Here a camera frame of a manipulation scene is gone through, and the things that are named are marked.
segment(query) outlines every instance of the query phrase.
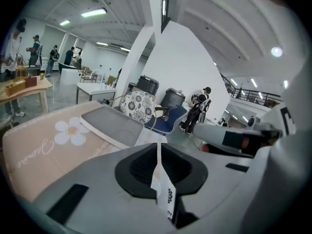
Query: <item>ceiling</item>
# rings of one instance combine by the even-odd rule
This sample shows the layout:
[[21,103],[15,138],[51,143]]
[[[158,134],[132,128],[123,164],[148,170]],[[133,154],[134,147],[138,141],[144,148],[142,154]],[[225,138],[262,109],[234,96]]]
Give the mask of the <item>ceiling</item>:
[[[282,82],[298,73],[309,51],[296,15],[269,0],[188,0],[180,23],[238,88],[255,89],[254,78],[259,90],[280,95]],[[283,56],[272,56],[273,47]]]
[[[205,46],[219,71],[244,89],[280,95],[281,84],[298,73],[310,51],[306,32],[289,9],[268,0],[185,0],[176,20],[190,28]],[[82,13],[106,8],[107,14],[89,18]],[[140,0],[30,0],[25,16],[59,25],[93,43],[122,45],[130,49],[146,23]],[[154,44],[149,41],[143,55]],[[283,56],[271,55],[281,47]]]
[[[104,7],[107,14],[84,18],[82,13]],[[93,43],[113,43],[130,49],[145,24],[140,0],[29,0],[26,16],[59,25]],[[151,41],[143,55],[149,56]]]

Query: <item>railing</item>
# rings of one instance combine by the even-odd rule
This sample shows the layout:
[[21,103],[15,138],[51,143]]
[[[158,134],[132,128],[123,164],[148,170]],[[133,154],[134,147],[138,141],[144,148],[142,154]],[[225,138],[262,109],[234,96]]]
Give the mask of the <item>railing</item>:
[[282,102],[281,96],[261,91],[246,90],[242,88],[235,88],[231,97],[256,103],[269,108],[272,108]]
[[170,18],[168,17],[169,0],[161,0],[161,32],[166,28]]
[[235,90],[235,87],[230,83],[230,81],[228,79],[226,79],[222,74],[221,74],[221,77],[224,81],[224,84],[225,84],[225,87],[226,87],[226,90],[228,91],[229,94],[232,94]]

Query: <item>white flower print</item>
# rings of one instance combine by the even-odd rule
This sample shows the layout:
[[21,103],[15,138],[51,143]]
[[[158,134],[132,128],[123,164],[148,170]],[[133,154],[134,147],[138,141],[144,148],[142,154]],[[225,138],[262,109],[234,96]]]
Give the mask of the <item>white flower print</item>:
[[82,134],[90,130],[83,126],[78,117],[72,117],[67,124],[61,120],[55,124],[56,130],[60,131],[54,137],[56,144],[64,145],[69,139],[75,146],[81,146],[86,142],[86,137]]

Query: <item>floral cushion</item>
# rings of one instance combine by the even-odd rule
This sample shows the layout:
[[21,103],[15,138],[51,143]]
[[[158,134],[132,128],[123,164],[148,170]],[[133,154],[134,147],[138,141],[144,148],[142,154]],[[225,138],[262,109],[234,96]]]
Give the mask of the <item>floral cushion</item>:
[[145,124],[153,116],[154,102],[148,93],[134,91],[122,99],[120,109],[125,115]]

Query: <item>ceiling light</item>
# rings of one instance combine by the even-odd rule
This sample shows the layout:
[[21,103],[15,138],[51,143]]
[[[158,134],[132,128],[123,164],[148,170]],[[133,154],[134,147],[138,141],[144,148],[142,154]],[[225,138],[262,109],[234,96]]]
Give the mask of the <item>ceiling light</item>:
[[254,79],[252,79],[252,82],[253,82],[253,85],[257,87],[257,84],[255,83]]
[[106,14],[106,10],[104,8],[101,8],[101,9],[97,9],[97,10],[93,10],[93,11],[89,11],[89,12],[86,12],[86,13],[83,13],[81,14],[84,18],[87,18],[87,17],[91,17],[91,16],[96,16],[96,15],[103,15],[103,14]]
[[120,47],[122,50],[124,50],[124,51],[127,51],[127,52],[130,52],[130,49],[126,49],[126,48],[122,48],[122,47]]
[[234,83],[235,86],[237,86],[237,83],[233,79],[231,79],[231,81]]
[[285,81],[284,81],[284,88],[286,89],[287,87],[288,87],[288,81],[285,80]]
[[162,15],[166,14],[166,0],[162,1]]
[[66,21],[64,21],[64,22],[61,22],[60,25],[61,25],[61,26],[64,26],[64,25],[67,25],[67,24],[69,24],[69,23],[70,23],[70,21],[69,21],[69,20],[66,20]]
[[274,57],[281,57],[283,55],[283,50],[280,47],[274,47],[271,50],[271,54]]
[[108,46],[107,43],[103,43],[103,42],[97,42],[98,45],[104,45],[104,46]]

